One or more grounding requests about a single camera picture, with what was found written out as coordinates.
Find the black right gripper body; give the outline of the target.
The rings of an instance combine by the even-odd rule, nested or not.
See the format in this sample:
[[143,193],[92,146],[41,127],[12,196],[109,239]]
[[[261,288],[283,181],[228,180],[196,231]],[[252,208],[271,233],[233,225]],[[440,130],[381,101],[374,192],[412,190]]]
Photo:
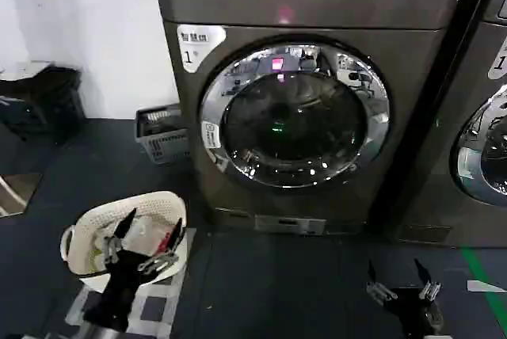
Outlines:
[[440,334],[444,317],[436,299],[421,299],[419,288],[394,288],[392,291],[397,298],[386,302],[386,310],[398,318],[404,336]]

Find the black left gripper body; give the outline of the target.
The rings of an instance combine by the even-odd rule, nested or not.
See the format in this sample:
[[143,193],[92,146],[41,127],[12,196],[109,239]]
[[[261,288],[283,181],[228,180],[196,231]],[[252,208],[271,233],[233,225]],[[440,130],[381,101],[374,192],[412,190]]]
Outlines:
[[122,249],[115,258],[116,261],[106,264],[109,282],[98,303],[85,312],[85,321],[115,331],[126,331],[136,292],[141,284],[152,280],[138,270],[149,257]]

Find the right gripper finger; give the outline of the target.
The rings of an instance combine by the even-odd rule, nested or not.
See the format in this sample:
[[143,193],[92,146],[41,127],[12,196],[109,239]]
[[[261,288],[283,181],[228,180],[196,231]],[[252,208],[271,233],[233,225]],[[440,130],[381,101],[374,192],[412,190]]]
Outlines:
[[368,262],[369,281],[366,284],[367,293],[374,300],[396,300],[398,296],[376,278],[376,271],[372,261]]
[[426,302],[433,302],[440,292],[441,283],[433,282],[429,270],[417,259],[414,259],[417,268],[417,274],[423,283],[423,288],[419,291],[418,298]]

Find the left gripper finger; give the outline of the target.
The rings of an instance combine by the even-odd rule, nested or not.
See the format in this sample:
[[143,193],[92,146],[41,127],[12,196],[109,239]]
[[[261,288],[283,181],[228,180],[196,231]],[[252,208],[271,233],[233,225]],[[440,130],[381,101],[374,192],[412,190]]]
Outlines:
[[115,264],[119,261],[118,253],[123,249],[122,239],[131,228],[137,208],[133,208],[116,226],[112,236],[105,237],[104,255],[106,264]]
[[179,218],[171,232],[161,241],[155,255],[141,263],[138,271],[142,274],[159,274],[172,266],[178,259],[176,249],[184,236],[183,218]]

